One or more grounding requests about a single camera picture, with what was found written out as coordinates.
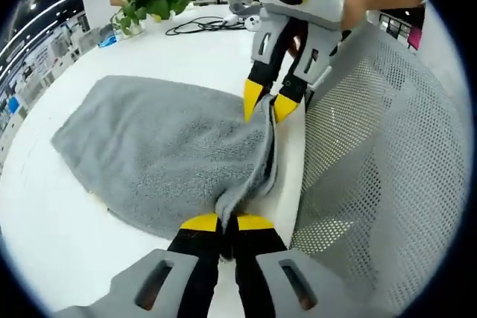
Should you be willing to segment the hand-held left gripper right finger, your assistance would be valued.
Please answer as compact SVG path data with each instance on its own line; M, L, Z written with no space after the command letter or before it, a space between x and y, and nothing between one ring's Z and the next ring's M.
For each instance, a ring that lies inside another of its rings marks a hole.
M386 317L353 301L344 282L298 249L288 249L269 220L233 218L236 284L246 317Z

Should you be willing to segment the person's right hand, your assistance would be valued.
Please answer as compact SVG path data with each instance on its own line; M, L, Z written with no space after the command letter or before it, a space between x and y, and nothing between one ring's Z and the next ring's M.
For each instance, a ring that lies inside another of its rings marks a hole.
M365 0L344 0L341 30L355 28L366 16L367 3Z

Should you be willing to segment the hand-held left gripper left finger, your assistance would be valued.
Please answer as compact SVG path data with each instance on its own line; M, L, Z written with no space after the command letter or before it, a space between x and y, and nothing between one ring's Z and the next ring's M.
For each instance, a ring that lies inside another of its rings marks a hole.
M207 317L218 282L220 219L183 223L167 249L155 249L114 276L109 292L56 317Z

